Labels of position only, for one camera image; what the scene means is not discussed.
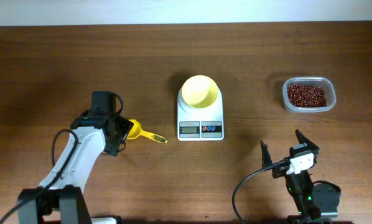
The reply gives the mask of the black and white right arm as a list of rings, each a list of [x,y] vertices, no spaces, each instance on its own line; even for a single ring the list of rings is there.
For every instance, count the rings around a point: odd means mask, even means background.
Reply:
[[[273,163],[268,145],[260,141],[262,152],[262,168],[270,170],[272,177],[285,178],[286,188],[293,198],[299,214],[287,217],[287,223],[305,223],[310,221],[304,198],[313,187],[308,170],[316,165],[320,148],[307,139],[299,130],[295,131],[299,144],[289,149],[289,156],[279,162]]]

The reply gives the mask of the yellow plastic measuring scoop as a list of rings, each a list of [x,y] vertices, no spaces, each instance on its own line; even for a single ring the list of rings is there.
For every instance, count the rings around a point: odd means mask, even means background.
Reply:
[[[127,139],[134,140],[142,136],[142,137],[148,138],[152,141],[159,142],[162,144],[165,144],[168,142],[168,140],[161,135],[143,130],[141,124],[136,119],[130,119],[130,122],[132,122],[133,126],[130,132],[128,133]]]

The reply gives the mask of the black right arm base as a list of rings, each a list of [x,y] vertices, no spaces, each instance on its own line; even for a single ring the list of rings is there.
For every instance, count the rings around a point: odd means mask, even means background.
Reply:
[[[309,184],[287,184],[298,209],[298,215],[289,215],[287,223],[332,223],[338,216],[341,189],[339,186],[318,180]]]

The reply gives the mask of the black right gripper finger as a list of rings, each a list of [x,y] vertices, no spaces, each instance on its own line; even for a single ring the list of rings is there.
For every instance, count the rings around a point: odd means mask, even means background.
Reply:
[[[305,143],[307,145],[308,150],[311,150],[312,152],[319,152],[319,147],[316,144],[314,144],[312,141],[307,139],[298,129],[296,129],[295,135],[300,144]]]
[[[263,140],[260,140],[260,146],[262,154],[262,169],[265,169],[272,165],[271,155],[268,150],[268,145]]]

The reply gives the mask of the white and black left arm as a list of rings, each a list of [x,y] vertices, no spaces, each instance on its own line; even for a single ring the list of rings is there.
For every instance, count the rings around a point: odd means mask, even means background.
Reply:
[[[59,223],[121,223],[119,216],[91,217],[83,191],[101,154],[116,156],[133,127],[117,114],[79,116],[68,130],[69,139],[47,177],[18,197],[20,223],[44,223],[44,216],[60,212]]]

